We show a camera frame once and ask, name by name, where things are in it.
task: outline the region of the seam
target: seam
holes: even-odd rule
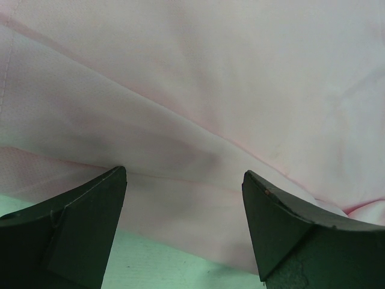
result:
[[[22,3],[22,1],[23,0],[18,0],[16,6],[13,8],[12,13],[10,14],[10,16],[8,17],[8,19],[5,23],[5,27],[8,27],[9,23],[12,20],[12,17],[15,15],[15,13],[16,13],[17,9],[19,8],[20,4]],[[14,37],[15,37],[15,31],[13,30],[11,47],[10,47],[10,50],[8,52],[8,58],[7,58],[7,62],[5,65],[4,79],[2,82],[2,91],[1,91],[1,95],[0,95],[0,120],[1,120],[1,113],[2,113],[2,105],[4,103],[5,89],[7,88],[7,77],[8,77],[8,70],[10,68],[11,55],[12,55],[13,46],[14,46]]]
[[[377,16],[378,16],[378,24],[380,26],[380,37],[381,37],[381,41],[383,43],[383,46],[385,46],[385,39],[384,39],[385,30],[384,30],[382,17],[381,17],[381,14],[383,12],[383,5],[382,5],[382,2],[380,0],[378,0],[377,4],[378,4]]]
[[[92,166],[92,165],[88,165],[86,164],[87,167],[94,167],[94,168],[98,168],[98,169],[105,169],[105,170],[109,170],[111,169],[111,167],[101,167],[101,166]],[[81,173],[83,172],[84,170],[87,170],[88,168],[79,168],[79,169],[76,169],[74,171],[72,171],[71,173],[74,173],[75,172],[75,175],[77,173]],[[45,185],[45,184],[48,184],[52,181],[57,181],[57,180],[61,180],[63,179],[63,177],[69,175],[70,173],[66,172],[66,173],[62,173],[62,174],[59,174],[59,175],[55,175],[49,179],[45,179],[44,181],[42,182],[36,182],[34,184],[31,184],[29,186],[26,186],[26,187],[23,187],[23,188],[20,188],[18,189],[17,191],[13,191],[13,194],[12,195],[9,195],[11,197],[16,197],[16,198],[19,198],[19,199],[23,199],[21,197],[19,197],[20,195],[24,194],[25,191],[27,190],[32,190],[34,188],[39,188],[41,185]],[[238,191],[236,190],[232,190],[230,188],[226,188],[226,187],[222,187],[222,186],[219,186],[219,185],[213,185],[213,184],[207,184],[205,182],[198,182],[198,181],[193,181],[193,180],[189,180],[189,179],[179,179],[179,178],[173,178],[173,177],[168,177],[168,176],[156,176],[156,175],[150,175],[150,174],[146,174],[146,173],[138,173],[138,172],[131,172],[131,171],[128,171],[126,172],[127,176],[129,175],[136,175],[136,176],[142,176],[144,178],[154,178],[154,179],[166,179],[168,181],[173,181],[173,182],[183,182],[183,183],[190,183],[190,184],[197,184],[197,185],[204,185],[206,187],[212,187],[212,188],[215,188],[215,189],[220,189],[220,190],[225,190],[225,191],[228,191],[229,193],[233,193],[233,194],[238,194],[241,189]]]

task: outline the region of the pink fabric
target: pink fabric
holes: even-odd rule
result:
[[[1,192],[123,165],[120,228],[251,272],[248,169],[385,225],[384,6],[2,0]]]

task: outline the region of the black clamp jaw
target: black clamp jaw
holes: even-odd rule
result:
[[[267,289],[385,288],[385,227],[318,208],[252,171],[242,191]]]
[[[126,186],[116,167],[2,216],[0,289],[100,289]],[[385,288],[385,227],[320,209],[252,171],[242,191],[267,289]]]
[[[126,170],[0,218],[1,289],[100,289],[126,193]]]

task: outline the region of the light green surface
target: light green surface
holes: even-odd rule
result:
[[[0,195],[0,216],[32,204]],[[263,289],[258,276],[118,231],[102,289]]]

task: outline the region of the pink cloth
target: pink cloth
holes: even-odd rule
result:
[[[385,225],[384,6],[1,0],[0,190],[122,165],[120,228],[251,272],[249,169]]]

